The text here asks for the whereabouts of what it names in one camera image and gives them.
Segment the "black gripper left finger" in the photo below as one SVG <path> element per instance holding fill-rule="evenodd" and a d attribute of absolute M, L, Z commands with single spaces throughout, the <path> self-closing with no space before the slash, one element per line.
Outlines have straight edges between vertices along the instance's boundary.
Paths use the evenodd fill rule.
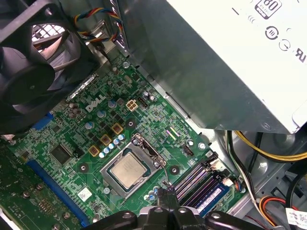
<path fill-rule="evenodd" d="M 119 211 L 103 218 L 84 230 L 167 230 L 173 209 L 173 188 L 159 188 L 155 206 L 143 207 L 139 214 Z"/>

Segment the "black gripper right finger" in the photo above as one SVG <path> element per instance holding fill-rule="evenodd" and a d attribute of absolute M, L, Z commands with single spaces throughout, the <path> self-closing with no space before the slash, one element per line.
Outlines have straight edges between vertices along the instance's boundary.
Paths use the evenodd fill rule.
<path fill-rule="evenodd" d="M 168 208 L 174 230 L 261 230 L 262 227 L 221 211 L 211 211 L 201 217 L 189 206 L 179 204 L 174 187 L 168 189 Z"/>

